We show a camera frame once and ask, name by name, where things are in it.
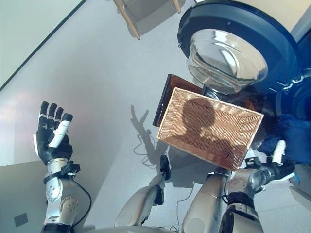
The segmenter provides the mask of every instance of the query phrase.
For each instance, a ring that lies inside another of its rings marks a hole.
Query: woven basket
[[[158,139],[229,170],[240,167],[263,114],[175,88]]]

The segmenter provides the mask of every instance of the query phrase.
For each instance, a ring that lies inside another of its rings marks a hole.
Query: electrical outlet
[[[21,215],[18,215],[14,218],[15,220],[15,226],[16,227],[19,227],[21,225],[24,225],[25,223],[28,222],[28,218],[27,218],[27,214],[26,213],[23,213]]]

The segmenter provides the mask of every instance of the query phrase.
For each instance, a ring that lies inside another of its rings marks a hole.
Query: white floor
[[[176,34],[182,14],[192,4],[187,0],[181,14],[137,41],[112,2],[87,1],[0,93],[0,165],[38,160],[32,143],[38,108],[44,100],[62,105],[74,115],[69,138],[72,159],[81,164],[77,179],[94,201],[84,228],[113,226],[130,196],[156,175],[156,157],[160,156],[151,157],[151,166],[146,166],[144,156],[133,152],[139,139],[130,121],[130,106],[135,107],[138,119],[149,110],[144,127],[156,138],[152,121],[167,74],[191,80]],[[144,151],[144,145],[136,150]],[[172,148],[168,153],[180,156],[180,162],[166,183],[165,203],[152,209],[148,226],[177,225],[176,202],[189,195],[194,183],[190,198],[178,206],[181,223],[213,169]],[[255,198],[267,233],[310,232],[311,213],[292,198],[288,185],[268,185]],[[83,231],[82,226],[76,230]]]

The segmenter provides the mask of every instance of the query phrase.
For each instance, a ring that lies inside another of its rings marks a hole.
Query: robotic arm
[[[73,222],[79,206],[74,192],[78,184],[73,178],[80,171],[80,166],[70,161],[72,146],[66,135],[73,116],[65,113],[61,119],[64,111],[61,107],[55,115],[55,103],[51,104],[47,115],[48,106],[47,102],[42,103],[38,130],[34,134],[35,152],[48,167],[43,181],[48,208],[41,232],[69,233],[76,225]]]
[[[261,163],[258,157],[248,158],[245,160],[246,168],[237,170],[227,182],[228,207],[222,218],[220,233],[263,232],[254,207],[254,195],[262,190],[262,186],[281,180],[295,169],[293,161],[281,163],[278,159],[281,156],[276,152],[282,147],[281,143],[277,145],[274,156],[267,157],[267,163]]]

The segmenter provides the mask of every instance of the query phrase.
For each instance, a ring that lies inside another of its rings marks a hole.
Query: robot
[[[38,119],[38,130],[34,134],[35,151],[47,166],[45,175],[48,207],[42,233],[72,233],[74,227],[88,214],[91,196],[74,179],[80,171],[79,164],[71,161],[72,146],[67,136],[73,116],[65,113],[52,103],[47,114],[48,103],[43,102]],[[231,171],[217,168],[207,176],[206,183],[194,198],[182,224],[183,233],[262,233],[263,229],[254,206],[254,195],[272,180],[280,180],[294,172],[294,162],[283,161],[285,149],[279,143],[273,156],[261,163],[257,157],[246,159],[246,167]],[[160,173],[148,186],[137,191],[124,205],[114,226],[107,229],[89,231],[90,233],[169,233],[163,228],[144,227],[152,206],[164,202],[164,181],[170,178],[169,160],[160,157]],[[78,199],[75,188],[83,189],[90,198],[86,214],[74,223],[78,213]],[[227,203],[222,214],[222,203]]]

